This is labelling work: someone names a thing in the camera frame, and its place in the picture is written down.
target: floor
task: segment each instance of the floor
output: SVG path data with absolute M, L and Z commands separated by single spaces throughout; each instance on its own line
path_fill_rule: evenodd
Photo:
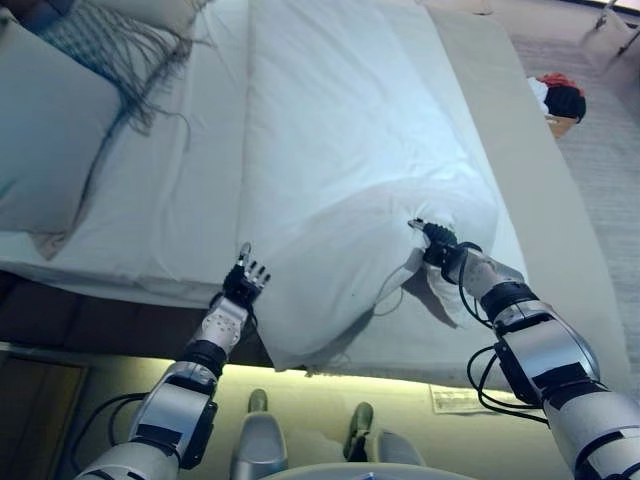
M 484 0 L 483 3 L 490 4 L 492 16 L 510 33 L 564 39 L 583 45 L 590 61 L 605 73 L 611 88 L 625 99 L 625 105 L 637 115 L 640 123 L 640 40 L 623 57 L 614 59 L 621 40 L 624 42 L 621 32 L 606 25 L 601 32 L 585 35 L 598 16 L 596 9 L 556 0 Z M 122 392 L 150 388 L 167 365 L 165 361 L 137 358 L 65 357 L 92 367 L 71 438 L 99 403 Z M 337 448 L 344 440 L 351 412 L 360 401 L 367 400 L 375 408 L 376 425 L 405 435 L 431 466 L 480 480 L 570 478 L 544 427 L 484 413 L 435 414 L 431 393 L 422 384 L 307 378 L 295 372 L 276 375 L 268 370 L 232 367 L 225 371 L 216 397 L 220 413 L 204 462 L 196 470 L 181 472 L 181 479 L 227 478 L 246 402 L 256 387 L 267 390 L 272 411 L 290 438 L 296 430 L 319 431 Z M 126 433 L 126 420 L 131 411 L 125 410 L 117 423 L 120 438 Z M 106 422 L 100 418 L 89 432 L 79 452 L 81 464 L 107 448 Z M 294 464 L 302 456 L 321 454 L 319 450 L 304 451 L 303 443 L 291 443 Z M 68 446 L 56 478 L 73 478 Z

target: robotic hand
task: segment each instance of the robotic hand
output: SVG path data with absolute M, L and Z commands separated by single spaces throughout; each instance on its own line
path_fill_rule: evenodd
M 129 440 L 87 467 L 82 480 L 174 480 L 202 460 L 213 430 L 212 401 L 222 367 L 240 340 L 253 302 L 270 275 L 252 262 L 246 243 L 182 356 L 169 366 L 136 412 Z
M 509 385 L 520 400 L 543 409 L 576 479 L 640 479 L 640 406 L 600 383 L 586 341 L 538 299 L 519 272 L 477 245 L 457 244 L 442 227 L 420 219 L 409 225 L 424 234 L 425 263 L 441 268 L 446 281 L 461 293 L 464 288 L 486 312 Z

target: mattress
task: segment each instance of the mattress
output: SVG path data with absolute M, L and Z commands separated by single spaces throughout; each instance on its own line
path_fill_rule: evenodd
M 153 92 L 184 118 L 159 114 L 148 137 L 126 126 L 99 160 L 68 244 L 47 261 L 26 234 L 0 232 L 0 269 L 104 298 L 208 303 L 236 255 L 248 2 L 212 2 L 193 35 L 210 46 L 196 43 Z

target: wire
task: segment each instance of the wire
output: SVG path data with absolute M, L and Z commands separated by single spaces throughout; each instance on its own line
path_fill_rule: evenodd
M 495 361 L 498 359 L 497 355 L 493 355 L 493 357 L 491 357 L 491 360 L 489 360 L 489 363 L 487 363 L 486 368 L 484 369 L 484 372 L 482 373 L 482 377 L 480 378 L 480 383 L 478 385 L 478 401 L 480 402 L 480 404 L 486 408 L 489 409 L 493 412 L 496 413 L 504 413 L 505 415 L 511 415 L 512 417 L 519 417 L 519 418 L 524 418 L 526 420 L 533 420 L 534 422 L 538 422 L 538 423 L 543 423 L 545 425 L 549 425 L 549 422 L 547 420 L 545 420 L 544 418 L 540 418 L 537 417 L 535 415 L 529 415 L 527 413 L 522 413 L 522 412 L 514 412 L 513 410 L 505 410 L 504 408 L 498 408 L 495 407 L 493 405 L 488 404 L 485 400 L 484 400 L 484 393 L 483 393 L 483 389 L 484 389 L 484 385 L 487 381 L 487 377 L 489 376 L 489 372 L 491 371 L 491 367 L 493 367 L 493 364 L 495 363 Z
M 462 262 L 460 262 L 460 270 L 458 271 L 458 293 L 460 294 L 460 299 L 462 300 L 462 304 L 464 305 L 464 308 L 466 308 L 467 312 L 469 312 L 469 315 L 471 315 L 473 318 L 475 318 L 478 322 L 480 322 L 482 325 L 484 325 L 488 329 L 493 330 L 493 327 L 491 326 L 491 323 L 489 321 L 483 320 L 482 318 L 480 318 L 480 315 L 478 315 L 473 310 L 471 310 L 471 307 L 469 306 L 469 303 L 467 302 L 467 298 L 464 294 L 464 290 L 463 290 L 464 268 L 467 266 L 468 256 L 469 256 L 469 252 L 465 250 L 464 257 L 462 258 Z
M 476 384 L 475 380 L 473 379 L 473 374 L 471 373 L 471 370 L 472 370 L 472 367 L 473 367 L 473 363 L 476 361 L 476 359 L 480 355 L 482 355 L 483 353 L 486 353 L 488 351 L 491 351 L 491 350 L 493 350 L 493 347 L 486 347 L 486 348 L 483 348 L 482 350 L 478 350 L 476 353 L 474 353 L 471 356 L 471 358 L 467 362 L 467 378 L 469 379 L 469 383 L 471 384 L 471 386 L 473 387 L 473 389 L 476 392 L 480 391 L 480 387 L 478 386 L 478 384 Z M 495 398 L 490 396 L 488 393 L 485 393 L 484 391 L 482 391 L 482 397 L 486 398 L 487 400 L 492 401 L 496 405 L 500 405 L 500 406 L 507 407 L 507 408 L 516 408 L 516 409 L 520 409 L 520 410 L 539 410 L 538 407 L 535 407 L 533 405 L 514 405 L 512 403 L 501 402 L 500 400 L 496 400 Z
M 89 431 L 89 428 L 91 427 L 91 424 L 95 421 L 98 415 L 100 415 L 100 413 L 102 413 L 103 410 L 109 407 L 109 405 L 120 402 L 122 400 L 126 400 L 128 398 L 131 398 L 132 396 L 147 395 L 147 393 L 127 393 L 125 395 L 118 395 L 117 397 L 113 397 L 112 399 L 107 400 L 106 402 L 100 404 L 98 407 L 95 408 L 95 410 L 91 413 L 91 416 L 87 419 L 87 421 L 82 426 L 82 429 L 78 434 L 78 437 L 74 440 L 73 444 L 71 445 L 69 461 L 71 463 L 71 467 L 73 468 L 76 474 L 79 474 L 82 471 L 82 469 L 78 465 L 78 462 L 76 461 L 78 447 L 80 446 L 80 442 L 82 442 L 82 439 L 87 434 L 87 432 Z
M 146 393 L 132 394 L 130 398 L 127 398 L 126 400 L 123 400 L 122 402 L 120 402 L 120 404 L 113 410 L 113 412 L 111 412 L 111 416 L 109 417 L 109 429 L 108 429 L 109 445 L 111 445 L 112 447 L 115 447 L 118 444 L 118 442 L 116 442 L 115 425 L 116 425 L 116 419 L 118 417 L 118 413 L 120 413 L 120 410 L 122 410 L 125 406 L 127 406 L 132 402 L 139 402 L 140 400 L 144 400 L 144 397 L 146 395 L 147 395 Z

